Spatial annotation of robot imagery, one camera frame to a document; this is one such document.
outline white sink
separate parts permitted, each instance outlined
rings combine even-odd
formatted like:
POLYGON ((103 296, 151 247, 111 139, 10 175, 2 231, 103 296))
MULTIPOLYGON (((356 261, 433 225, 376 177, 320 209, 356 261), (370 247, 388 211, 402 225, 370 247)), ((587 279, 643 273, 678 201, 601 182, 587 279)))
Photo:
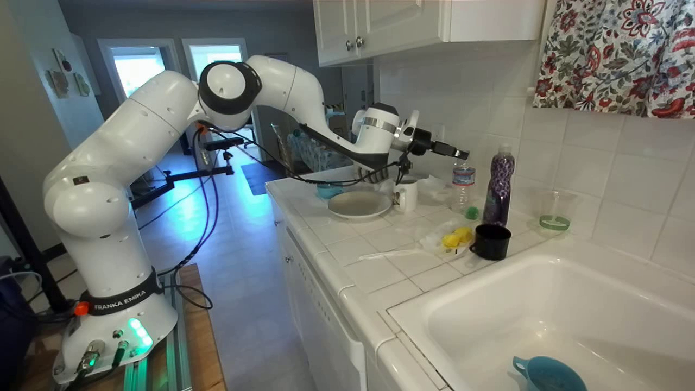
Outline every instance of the white sink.
POLYGON ((390 309, 456 391, 519 391, 554 355, 588 391, 695 386, 695 281, 592 245, 541 245, 390 309))

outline dish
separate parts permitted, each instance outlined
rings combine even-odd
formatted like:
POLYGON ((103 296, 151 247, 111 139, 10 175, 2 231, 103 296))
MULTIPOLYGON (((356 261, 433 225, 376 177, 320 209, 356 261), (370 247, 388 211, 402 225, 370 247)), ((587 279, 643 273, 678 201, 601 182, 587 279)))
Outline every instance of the dish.
POLYGON ((328 201, 328 211, 342 220, 373 220, 390 209, 390 198, 378 190, 342 190, 328 201))

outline soap dispenser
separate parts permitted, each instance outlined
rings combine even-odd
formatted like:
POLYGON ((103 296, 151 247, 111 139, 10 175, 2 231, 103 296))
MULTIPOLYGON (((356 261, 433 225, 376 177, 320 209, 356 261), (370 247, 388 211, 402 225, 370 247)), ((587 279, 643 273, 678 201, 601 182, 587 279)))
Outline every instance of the soap dispenser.
POLYGON ((505 225, 507 199, 512 190, 515 157, 507 142, 499 146, 491 163, 491 182, 484 199, 484 224, 505 225))

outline tile backsplash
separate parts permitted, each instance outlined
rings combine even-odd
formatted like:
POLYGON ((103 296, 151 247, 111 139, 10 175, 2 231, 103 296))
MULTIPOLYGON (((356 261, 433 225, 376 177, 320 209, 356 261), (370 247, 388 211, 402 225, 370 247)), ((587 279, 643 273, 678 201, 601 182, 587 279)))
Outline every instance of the tile backsplash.
MULTIPOLYGON (((524 243, 547 189, 566 190, 571 238, 654 261, 695 279, 695 122, 530 109, 537 48, 448 50, 376 60, 376 95, 437 139, 466 146, 476 198, 499 142, 517 153, 512 230, 524 243)), ((414 171, 449 180, 449 159, 419 157, 414 171)))

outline curtain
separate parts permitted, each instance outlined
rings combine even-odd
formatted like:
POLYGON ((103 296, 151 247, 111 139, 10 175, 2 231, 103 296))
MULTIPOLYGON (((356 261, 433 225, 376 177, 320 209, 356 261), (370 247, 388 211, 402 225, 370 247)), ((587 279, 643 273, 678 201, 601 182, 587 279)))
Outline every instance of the curtain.
POLYGON ((695 0, 558 0, 537 109, 695 116, 695 0))

